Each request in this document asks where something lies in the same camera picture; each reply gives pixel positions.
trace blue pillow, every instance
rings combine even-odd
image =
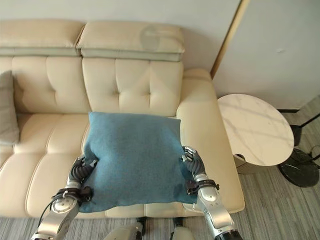
[[[93,188],[83,213],[117,206],[181,202],[196,196],[186,192],[193,176],[180,160],[180,120],[145,114],[90,112],[85,161],[98,158],[86,180]]]

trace cream leather sofa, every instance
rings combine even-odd
[[[12,70],[20,142],[0,146],[0,216],[39,217],[65,185],[90,130],[88,112],[181,119],[229,212],[244,197],[210,75],[184,70],[181,30],[136,22],[0,21],[0,72]],[[200,215],[173,202],[115,207],[80,218]]]

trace gray carpet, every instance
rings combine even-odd
[[[290,124],[301,124],[320,112],[320,97],[298,113],[286,113]],[[309,152],[320,145],[320,118],[307,125],[298,148]],[[320,154],[320,147],[313,155]],[[289,183],[272,167],[257,174],[239,175],[246,207],[232,214],[244,240],[320,240],[320,183],[300,188]],[[102,240],[107,233],[134,219],[75,220],[66,240]],[[1,240],[28,240],[37,226],[37,219],[0,218]],[[212,240],[203,217],[187,217],[184,225],[196,240]],[[168,240],[173,231],[172,219],[154,218],[146,223],[144,240]]]

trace robotic arm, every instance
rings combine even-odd
[[[219,185],[208,179],[205,165],[197,151],[184,146],[181,156],[186,168],[193,174],[194,182],[187,183],[187,193],[198,194],[197,204],[204,213],[205,221],[214,240],[243,240],[235,229],[234,221],[222,204]]]
[[[243,240],[235,229],[234,222],[219,196],[219,185],[208,179],[204,163],[191,147],[183,147],[185,155],[181,156],[186,168],[193,174],[194,181],[188,182],[187,193],[196,194],[197,203],[204,213],[206,223],[214,240]],[[66,186],[52,197],[52,201],[44,209],[38,229],[31,240],[63,240],[69,230],[71,221],[79,212],[83,202],[88,202],[92,197],[90,187],[82,188],[84,180],[92,173],[97,165],[97,160],[91,164],[85,164],[84,156],[78,157],[70,171]],[[43,214],[49,208],[49,214],[42,220]],[[141,239],[138,233],[142,231],[142,225],[137,223],[127,228],[119,228],[108,235],[109,239]]]
[[[96,165],[96,160],[85,165],[84,156],[77,157],[71,168],[66,186],[52,197],[52,201],[44,209],[38,229],[31,240],[63,240],[65,238],[71,221],[79,212],[81,203],[90,201],[92,197],[90,187],[82,188],[81,186]],[[42,220],[48,207],[50,207],[50,212]]]

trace side table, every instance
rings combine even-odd
[[[287,120],[269,103],[250,95],[218,99],[237,172],[256,173],[291,155],[294,135]]]

